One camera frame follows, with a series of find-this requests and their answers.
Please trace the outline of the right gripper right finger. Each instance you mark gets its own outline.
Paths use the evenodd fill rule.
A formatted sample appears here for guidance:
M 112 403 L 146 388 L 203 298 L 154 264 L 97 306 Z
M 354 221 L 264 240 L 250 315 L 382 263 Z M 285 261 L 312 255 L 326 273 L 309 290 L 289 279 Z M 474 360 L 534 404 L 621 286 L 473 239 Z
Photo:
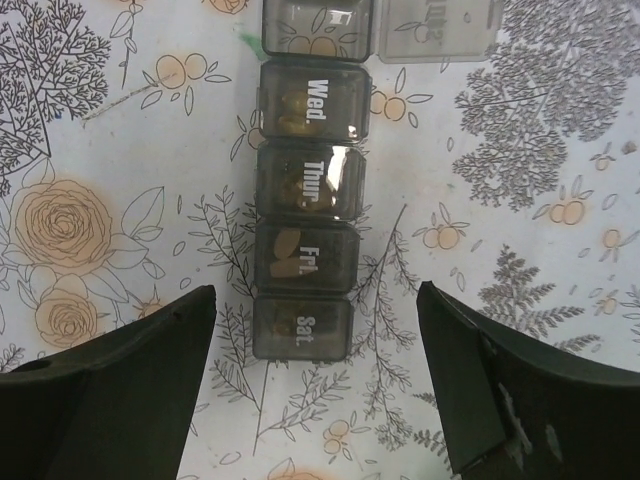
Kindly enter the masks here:
M 639 375 L 566 353 L 422 283 L 417 311 L 453 472 L 636 479 Z

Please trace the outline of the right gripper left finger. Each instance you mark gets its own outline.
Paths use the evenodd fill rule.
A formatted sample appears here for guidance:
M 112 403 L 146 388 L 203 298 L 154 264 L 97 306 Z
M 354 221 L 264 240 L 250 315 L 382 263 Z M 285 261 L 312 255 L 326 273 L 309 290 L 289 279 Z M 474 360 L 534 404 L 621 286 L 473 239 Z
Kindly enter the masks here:
M 4 479 L 174 479 L 216 319 L 200 286 L 1 376 Z

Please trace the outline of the grey weekly pill organizer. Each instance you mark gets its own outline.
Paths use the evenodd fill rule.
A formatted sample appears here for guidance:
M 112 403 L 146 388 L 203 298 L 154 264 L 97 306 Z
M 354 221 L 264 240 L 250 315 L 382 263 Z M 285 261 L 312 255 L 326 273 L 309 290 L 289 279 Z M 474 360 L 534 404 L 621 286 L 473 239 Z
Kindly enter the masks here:
M 350 348 L 364 200 L 371 57 L 477 61 L 500 1 L 267 1 L 258 87 L 252 321 L 261 360 L 344 359 Z

